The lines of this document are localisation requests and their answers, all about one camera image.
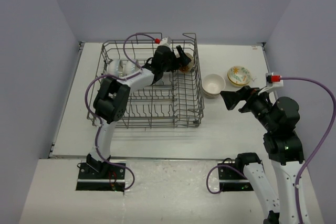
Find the white blue-striped bowl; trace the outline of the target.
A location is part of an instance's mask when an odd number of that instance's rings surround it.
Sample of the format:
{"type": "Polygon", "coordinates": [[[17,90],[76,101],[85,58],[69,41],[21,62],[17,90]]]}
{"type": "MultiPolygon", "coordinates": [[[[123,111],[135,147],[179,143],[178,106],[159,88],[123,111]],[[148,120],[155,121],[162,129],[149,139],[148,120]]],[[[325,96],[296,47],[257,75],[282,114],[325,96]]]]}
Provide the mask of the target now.
{"type": "Polygon", "coordinates": [[[123,64],[120,59],[112,60],[106,70],[106,74],[110,74],[116,77],[123,77],[123,64]]]}
{"type": "Polygon", "coordinates": [[[129,76],[137,72],[139,69],[137,63],[139,63],[137,60],[135,61],[135,63],[127,61],[127,63],[123,66],[123,75],[129,76]]]}

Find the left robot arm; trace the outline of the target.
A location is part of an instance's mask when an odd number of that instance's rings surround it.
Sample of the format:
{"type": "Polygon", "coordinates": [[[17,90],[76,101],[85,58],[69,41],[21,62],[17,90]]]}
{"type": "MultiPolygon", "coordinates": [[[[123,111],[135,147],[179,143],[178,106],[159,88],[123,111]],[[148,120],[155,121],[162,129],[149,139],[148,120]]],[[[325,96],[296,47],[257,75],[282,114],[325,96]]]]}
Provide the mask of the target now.
{"type": "Polygon", "coordinates": [[[104,74],[95,78],[89,86],[102,79],[100,89],[94,99],[92,111],[88,104],[88,91],[85,92],[85,104],[88,111],[99,120],[92,151],[87,155],[86,163],[97,178],[108,175],[110,146],[115,126],[125,114],[129,96],[146,86],[158,82],[165,72],[186,68],[192,62],[181,46],[176,46],[178,55],[168,46],[158,46],[154,56],[149,58],[133,75],[124,78],[104,74]]]}

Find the beige floral bowl front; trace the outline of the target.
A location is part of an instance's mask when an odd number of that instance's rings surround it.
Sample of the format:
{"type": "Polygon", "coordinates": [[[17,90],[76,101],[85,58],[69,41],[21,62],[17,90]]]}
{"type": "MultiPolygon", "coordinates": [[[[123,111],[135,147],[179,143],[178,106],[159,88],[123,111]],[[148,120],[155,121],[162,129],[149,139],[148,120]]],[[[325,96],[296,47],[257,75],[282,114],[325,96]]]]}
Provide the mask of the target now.
{"type": "Polygon", "coordinates": [[[219,98],[221,95],[220,94],[209,94],[207,92],[203,92],[204,94],[204,97],[207,98],[207,99],[216,99],[216,98],[219,98]]]}

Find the white green floral bowl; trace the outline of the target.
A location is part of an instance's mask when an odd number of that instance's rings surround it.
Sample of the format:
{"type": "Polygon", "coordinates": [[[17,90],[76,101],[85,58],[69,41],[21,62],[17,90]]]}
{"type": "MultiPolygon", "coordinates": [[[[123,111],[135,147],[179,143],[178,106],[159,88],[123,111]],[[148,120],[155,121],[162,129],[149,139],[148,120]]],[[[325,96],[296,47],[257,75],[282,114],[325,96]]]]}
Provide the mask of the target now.
{"type": "Polygon", "coordinates": [[[252,81],[250,71],[242,66],[233,66],[227,72],[230,83],[236,87],[248,85],[252,81]]]}

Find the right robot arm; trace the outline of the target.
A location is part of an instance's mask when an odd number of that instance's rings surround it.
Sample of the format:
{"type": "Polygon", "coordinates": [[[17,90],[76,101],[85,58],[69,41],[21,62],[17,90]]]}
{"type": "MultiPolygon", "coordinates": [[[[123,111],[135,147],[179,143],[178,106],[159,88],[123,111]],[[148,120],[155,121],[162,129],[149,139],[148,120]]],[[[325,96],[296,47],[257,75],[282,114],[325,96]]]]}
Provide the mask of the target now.
{"type": "Polygon", "coordinates": [[[241,153],[233,170],[239,178],[247,178],[264,214],[264,223],[310,223],[305,203],[300,169],[305,163],[301,140],[295,132],[300,119],[298,103],[281,97],[272,103],[267,92],[244,86],[238,91],[222,91],[228,110],[245,101],[240,113],[250,112],[266,129],[264,147],[277,180],[277,191],[264,174],[256,153],[241,153]]]}

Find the beige floral bowl back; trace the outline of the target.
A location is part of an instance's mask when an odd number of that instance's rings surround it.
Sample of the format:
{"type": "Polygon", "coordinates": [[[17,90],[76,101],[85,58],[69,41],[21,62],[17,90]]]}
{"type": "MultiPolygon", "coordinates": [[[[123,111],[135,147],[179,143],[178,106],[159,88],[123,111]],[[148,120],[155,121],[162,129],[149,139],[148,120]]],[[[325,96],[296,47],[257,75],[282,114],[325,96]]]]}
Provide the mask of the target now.
{"type": "Polygon", "coordinates": [[[193,56],[191,54],[189,54],[188,52],[186,53],[186,55],[188,56],[188,58],[190,58],[191,62],[187,66],[179,68],[179,71],[181,73],[189,73],[192,70],[192,68],[194,67],[193,56]]]}

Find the beige floral bowl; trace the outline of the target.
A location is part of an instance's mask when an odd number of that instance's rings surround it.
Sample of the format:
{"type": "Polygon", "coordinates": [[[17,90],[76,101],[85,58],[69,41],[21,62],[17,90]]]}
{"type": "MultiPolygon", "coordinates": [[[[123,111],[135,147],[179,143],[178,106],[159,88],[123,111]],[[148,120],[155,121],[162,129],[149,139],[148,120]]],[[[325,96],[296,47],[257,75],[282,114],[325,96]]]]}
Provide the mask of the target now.
{"type": "Polygon", "coordinates": [[[207,92],[203,92],[204,94],[204,97],[207,98],[207,99],[216,99],[216,98],[219,98],[221,95],[220,94],[209,94],[207,92]]]}
{"type": "Polygon", "coordinates": [[[194,67],[193,56],[191,54],[189,54],[188,52],[186,53],[186,55],[188,56],[188,58],[190,58],[191,62],[187,66],[179,68],[179,71],[181,73],[189,73],[192,70],[192,68],[194,67]]]}
{"type": "Polygon", "coordinates": [[[203,91],[208,95],[219,95],[226,87],[224,78],[218,74],[209,74],[202,80],[203,91]]]}

